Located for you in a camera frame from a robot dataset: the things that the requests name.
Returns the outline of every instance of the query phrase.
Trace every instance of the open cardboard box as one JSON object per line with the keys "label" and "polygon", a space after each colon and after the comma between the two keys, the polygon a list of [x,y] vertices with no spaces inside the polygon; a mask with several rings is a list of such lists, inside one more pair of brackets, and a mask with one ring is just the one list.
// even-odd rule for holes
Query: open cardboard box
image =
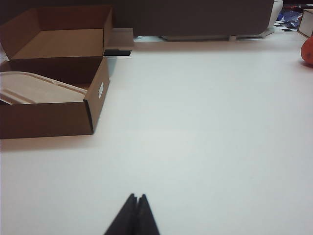
{"label": "open cardboard box", "polygon": [[1,102],[0,139],[94,133],[109,85],[103,54],[112,14],[110,5],[40,7],[0,26],[10,59],[0,71],[31,72],[88,90],[82,102]]}

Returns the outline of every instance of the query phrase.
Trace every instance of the white table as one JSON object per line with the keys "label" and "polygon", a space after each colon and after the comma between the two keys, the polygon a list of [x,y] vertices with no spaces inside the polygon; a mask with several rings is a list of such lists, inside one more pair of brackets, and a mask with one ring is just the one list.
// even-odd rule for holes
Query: white table
{"label": "white table", "polygon": [[132,192],[163,235],[313,234],[305,39],[136,43],[93,136],[1,141],[1,234],[102,235]]}

